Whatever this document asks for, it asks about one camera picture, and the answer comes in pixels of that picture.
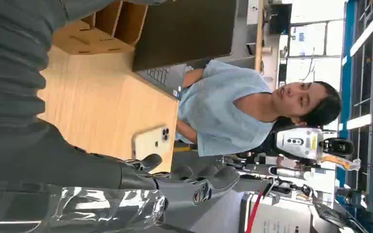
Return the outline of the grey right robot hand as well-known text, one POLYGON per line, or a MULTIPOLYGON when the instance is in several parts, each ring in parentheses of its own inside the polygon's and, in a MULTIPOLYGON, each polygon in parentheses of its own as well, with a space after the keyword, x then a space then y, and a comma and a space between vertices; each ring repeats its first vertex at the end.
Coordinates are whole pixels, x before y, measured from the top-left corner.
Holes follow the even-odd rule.
POLYGON ((162 225, 167 210, 200 206, 239 179, 232 167, 149 174, 159 160, 88 153, 42 120, 0 127, 0 233, 140 233, 162 225))

